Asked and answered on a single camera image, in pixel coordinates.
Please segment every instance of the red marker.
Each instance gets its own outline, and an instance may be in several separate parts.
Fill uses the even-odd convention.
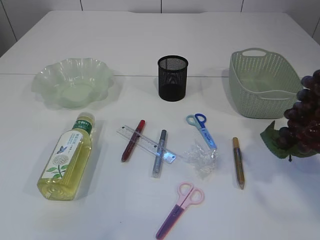
[[[146,123],[145,120],[141,120],[139,122],[138,127],[135,129],[135,131],[140,134],[142,132],[142,130],[144,129],[145,123]],[[126,148],[122,154],[122,158],[121,158],[122,163],[126,162],[129,159],[132,151],[135,148],[136,140],[139,137],[139,135],[136,132],[133,133],[128,145],[126,146]]]

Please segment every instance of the scissors blade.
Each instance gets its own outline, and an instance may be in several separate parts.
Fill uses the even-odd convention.
[[[176,204],[156,233],[155,238],[158,240],[164,239],[184,211],[183,208]]]
[[[208,132],[207,128],[203,127],[201,129],[199,129],[199,131],[200,131],[202,137],[204,138],[204,140],[206,141],[206,143],[208,144],[208,146],[211,149],[217,149],[215,141],[212,138],[212,136],[210,135],[210,133]]]

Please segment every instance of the yellow drink bottle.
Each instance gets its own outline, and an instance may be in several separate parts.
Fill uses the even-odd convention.
[[[59,138],[36,184],[46,199],[70,201],[75,198],[90,156],[90,134],[94,125],[95,117],[82,112],[72,130]]]

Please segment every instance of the black mesh pen holder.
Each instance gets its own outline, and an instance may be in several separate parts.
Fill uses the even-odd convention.
[[[182,56],[164,56],[158,61],[159,96],[163,100],[176,102],[186,95],[188,61]]]

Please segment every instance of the flower illustration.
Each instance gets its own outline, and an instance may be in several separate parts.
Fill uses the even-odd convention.
[[[66,155],[58,155],[52,160],[52,163],[58,166],[58,165],[66,164],[68,160],[69,158]]]

